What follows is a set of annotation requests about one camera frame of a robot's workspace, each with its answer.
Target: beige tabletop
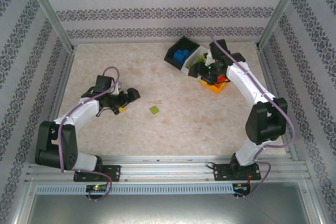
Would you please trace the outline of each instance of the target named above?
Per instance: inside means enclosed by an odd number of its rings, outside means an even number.
[[[108,66],[120,70],[123,89],[135,88],[141,98],[126,111],[105,111],[92,118],[77,134],[80,151],[94,155],[231,155],[246,138],[250,113],[244,97],[231,82],[215,94],[167,62],[172,43],[80,44],[59,116],[73,108]],[[208,48],[208,43],[201,44]],[[228,43],[240,52],[259,81],[265,85],[252,42]],[[116,77],[114,70],[106,75]],[[149,110],[156,105],[159,113]],[[282,144],[281,139],[275,144]],[[284,154],[267,149],[265,154]]]

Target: patterned wallpaper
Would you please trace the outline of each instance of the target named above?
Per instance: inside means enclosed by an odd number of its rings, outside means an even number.
[[[264,48],[328,223],[336,222],[335,7],[335,0],[291,0]]]
[[[74,44],[257,41],[279,0],[50,0]]]
[[[0,0],[0,223],[34,162],[36,133],[54,105],[68,52],[37,0]]]

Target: green cube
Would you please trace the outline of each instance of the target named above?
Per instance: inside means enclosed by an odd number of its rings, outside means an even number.
[[[157,114],[160,111],[159,108],[156,106],[151,107],[149,110],[152,112],[153,115]]]

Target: yellow block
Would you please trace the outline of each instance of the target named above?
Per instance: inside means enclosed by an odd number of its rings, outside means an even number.
[[[211,91],[215,92],[216,94],[219,94],[219,92],[225,87],[227,82],[222,82],[221,84],[216,85],[208,85],[205,81],[199,80],[200,84],[206,86]]]
[[[124,112],[127,109],[127,107],[124,107],[124,108],[120,107],[118,109],[119,109],[119,112],[121,113],[121,112]]]

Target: black bin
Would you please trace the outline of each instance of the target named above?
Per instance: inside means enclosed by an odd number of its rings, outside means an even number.
[[[178,70],[181,70],[183,67],[183,64],[185,60],[199,47],[199,44],[192,42],[187,37],[183,36],[181,39],[178,40],[170,49],[168,49],[166,56],[164,57],[164,60],[168,62],[169,64],[176,67]],[[182,62],[182,64],[179,64],[177,61],[173,60],[174,53],[178,50],[188,50],[189,55],[187,58],[185,58]]]

